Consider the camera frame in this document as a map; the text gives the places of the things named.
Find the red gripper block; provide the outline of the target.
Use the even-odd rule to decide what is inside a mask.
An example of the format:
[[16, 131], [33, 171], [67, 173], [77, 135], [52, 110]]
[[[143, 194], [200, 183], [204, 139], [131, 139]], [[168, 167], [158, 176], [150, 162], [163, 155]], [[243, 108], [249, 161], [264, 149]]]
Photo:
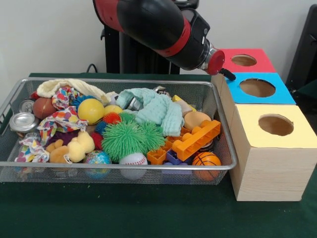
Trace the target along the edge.
[[222, 74], [227, 79], [234, 81], [235, 74], [230, 70], [222, 68], [225, 61], [225, 54], [222, 50], [216, 50], [210, 57], [207, 67], [207, 73], [210, 75]]

